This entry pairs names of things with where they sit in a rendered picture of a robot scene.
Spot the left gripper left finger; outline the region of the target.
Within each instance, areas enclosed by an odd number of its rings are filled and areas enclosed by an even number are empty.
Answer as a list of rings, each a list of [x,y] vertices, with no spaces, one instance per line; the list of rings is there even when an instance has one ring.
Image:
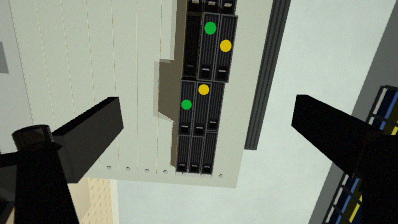
[[[123,129],[119,97],[108,97],[52,133],[45,124],[13,132],[18,151],[0,152],[0,224],[14,205],[14,224],[80,224],[68,184],[78,183]]]

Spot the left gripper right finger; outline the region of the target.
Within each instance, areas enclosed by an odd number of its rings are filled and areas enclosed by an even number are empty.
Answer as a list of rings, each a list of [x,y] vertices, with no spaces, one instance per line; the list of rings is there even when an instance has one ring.
[[[350,178],[362,178],[362,224],[398,224],[398,136],[309,95],[296,95],[291,126]]]

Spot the dark grey rack frame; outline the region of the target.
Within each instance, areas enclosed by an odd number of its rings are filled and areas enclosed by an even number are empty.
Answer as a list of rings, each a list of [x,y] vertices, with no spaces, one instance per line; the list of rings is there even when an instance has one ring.
[[[0,152],[108,97],[124,129],[83,177],[236,188],[273,0],[237,0],[212,175],[176,172],[187,0],[0,0]]]

